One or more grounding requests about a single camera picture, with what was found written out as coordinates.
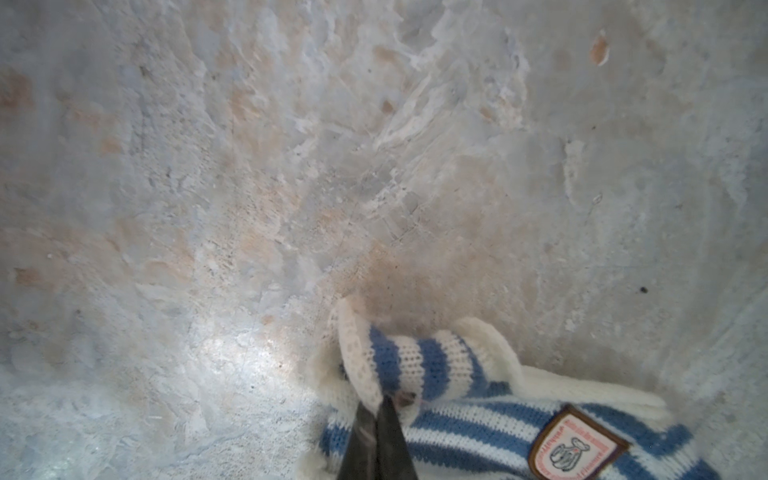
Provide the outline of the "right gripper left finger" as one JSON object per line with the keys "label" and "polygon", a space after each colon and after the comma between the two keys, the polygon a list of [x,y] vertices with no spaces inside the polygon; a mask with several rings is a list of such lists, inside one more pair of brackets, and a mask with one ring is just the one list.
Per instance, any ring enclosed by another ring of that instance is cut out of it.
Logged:
{"label": "right gripper left finger", "polygon": [[360,402],[337,480],[376,480],[378,470],[376,416]]}

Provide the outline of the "blue white striped sweater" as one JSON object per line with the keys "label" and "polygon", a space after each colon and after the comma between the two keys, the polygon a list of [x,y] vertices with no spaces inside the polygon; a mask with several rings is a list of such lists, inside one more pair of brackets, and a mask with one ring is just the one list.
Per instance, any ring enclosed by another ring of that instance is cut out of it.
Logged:
{"label": "blue white striped sweater", "polygon": [[713,479],[660,397],[521,364],[490,324],[390,335],[364,301],[330,311],[309,363],[329,416],[301,479],[336,479],[358,404],[391,397],[418,479]]}

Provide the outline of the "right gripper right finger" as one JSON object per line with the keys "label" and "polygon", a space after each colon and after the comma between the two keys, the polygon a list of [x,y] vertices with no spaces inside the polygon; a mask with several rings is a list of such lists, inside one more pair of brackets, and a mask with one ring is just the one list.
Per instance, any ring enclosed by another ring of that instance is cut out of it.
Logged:
{"label": "right gripper right finger", "polygon": [[414,462],[408,451],[395,403],[385,397],[376,416],[375,478],[378,480],[417,480]]}

